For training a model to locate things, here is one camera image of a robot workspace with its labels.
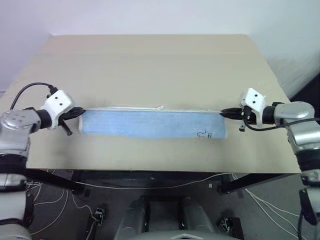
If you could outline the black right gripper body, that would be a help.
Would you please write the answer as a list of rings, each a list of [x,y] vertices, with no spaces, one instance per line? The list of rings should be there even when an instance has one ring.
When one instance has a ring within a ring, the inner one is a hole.
[[[239,127],[240,132],[244,132],[246,128],[256,132],[258,131],[256,127],[252,126],[257,124],[257,117],[250,107],[245,106],[242,109],[240,118],[242,120]]]

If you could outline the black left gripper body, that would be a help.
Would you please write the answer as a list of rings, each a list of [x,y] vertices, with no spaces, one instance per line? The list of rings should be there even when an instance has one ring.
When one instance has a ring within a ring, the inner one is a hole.
[[[73,132],[67,126],[65,121],[76,118],[77,117],[77,112],[78,112],[77,108],[73,107],[68,112],[63,113],[58,119],[58,125],[65,130],[65,132],[67,133],[68,136],[71,136],[73,134]]]

